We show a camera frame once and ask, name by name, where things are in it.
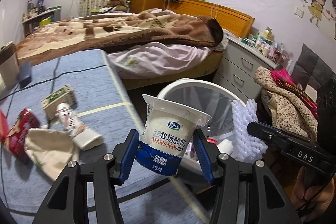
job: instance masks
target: screw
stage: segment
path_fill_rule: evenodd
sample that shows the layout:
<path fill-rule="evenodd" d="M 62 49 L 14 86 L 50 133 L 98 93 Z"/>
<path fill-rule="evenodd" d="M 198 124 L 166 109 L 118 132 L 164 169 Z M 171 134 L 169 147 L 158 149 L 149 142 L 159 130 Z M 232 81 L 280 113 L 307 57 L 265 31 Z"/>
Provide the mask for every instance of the screw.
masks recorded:
<path fill-rule="evenodd" d="M 256 164 L 256 166 L 258 166 L 258 167 L 264 167 L 264 166 L 265 166 L 265 163 L 264 163 L 262 160 L 257 160 L 257 161 L 255 162 L 255 164 Z"/>
<path fill-rule="evenodd" d="M 75 167 L 77 164 L 77 162 L 75 162 L 74 160 L 68 162 L 68 167 L 72 168 L 72 167 Z"/>
<path fill-rule="evenodd" d="M 229 155 L 228 154 L 225 154 L 225 153 L 220 153 L 219 154 L 219 158 L 221 160 L 227 160 L 229 158 Z"/>
<path fill-rule="evenodd" d="M 112 160 L 113 159 L 113 155 L 112 154 L 106 154 L 104 155 L 104 160 Z"/>

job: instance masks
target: nightstand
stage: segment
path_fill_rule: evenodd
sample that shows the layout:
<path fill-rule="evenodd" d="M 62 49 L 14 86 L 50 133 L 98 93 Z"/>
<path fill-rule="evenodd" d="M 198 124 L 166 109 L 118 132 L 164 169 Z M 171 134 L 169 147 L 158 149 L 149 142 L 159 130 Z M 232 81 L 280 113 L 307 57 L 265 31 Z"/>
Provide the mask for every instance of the nightstand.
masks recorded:
<path fill-rule="evenodd" d="M 260 85 L 254 82 L 254 73 L 259 66 L 273 70 L 278 65 L 256 48 L 230 37 L 213 82 L 246 103 L 248 98 L 255 99 L 260 92 Z"/>

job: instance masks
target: drawer handle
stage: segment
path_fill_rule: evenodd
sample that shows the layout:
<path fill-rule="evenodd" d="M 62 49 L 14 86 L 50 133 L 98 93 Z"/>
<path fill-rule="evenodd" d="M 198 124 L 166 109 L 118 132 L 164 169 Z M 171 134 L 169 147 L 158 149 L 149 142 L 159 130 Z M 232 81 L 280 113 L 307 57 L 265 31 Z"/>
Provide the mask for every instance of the drawer handle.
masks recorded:
<path fill-rule="evenodd" d="M 241 57 L 242 60 L 245 60 L 247 63 L 249 63 L 253 67 L 253 63 L 247 61 L 245 58 Z"/>
<path fill-rule="evenodd" d="M 245 80 L 240 79 L 237 75 L 233 74 L 233 76 L 235 76 L 236 78 L 238 78 L 239 80 L 241 80 L 243 83 L 245 82 Z"/>

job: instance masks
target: gray cushion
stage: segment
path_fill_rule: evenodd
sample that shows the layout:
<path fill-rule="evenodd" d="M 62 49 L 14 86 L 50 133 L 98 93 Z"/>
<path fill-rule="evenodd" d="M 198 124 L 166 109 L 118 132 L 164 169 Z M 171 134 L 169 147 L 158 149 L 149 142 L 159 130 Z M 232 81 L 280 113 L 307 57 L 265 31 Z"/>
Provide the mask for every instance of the gray cushion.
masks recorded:
<path fill-rule="evenodd" d="M 336 74 L 316 53 L 303 44 L 291 77 L 296 84 L 302 85 L 303 90 L 307 85 L 317 90 L 331 77 L 336 77 Z"/>

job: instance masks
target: green and beige box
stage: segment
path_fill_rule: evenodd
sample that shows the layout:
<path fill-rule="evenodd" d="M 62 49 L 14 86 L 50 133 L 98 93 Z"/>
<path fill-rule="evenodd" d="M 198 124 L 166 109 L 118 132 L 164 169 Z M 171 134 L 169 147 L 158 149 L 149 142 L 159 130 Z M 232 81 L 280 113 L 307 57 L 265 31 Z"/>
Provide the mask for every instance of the green and beige box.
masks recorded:
<path fill-rule="evenodd" d="M 61 103 L 68 103 L 70 106 L 76 103 L 74 91 L 70 85 L 65 85 L 51 93 L 47 98 L 41 101 L 42 108 L 47 115 L 48 120 L 52 120 L 56 114 L 56 108 Z"/>

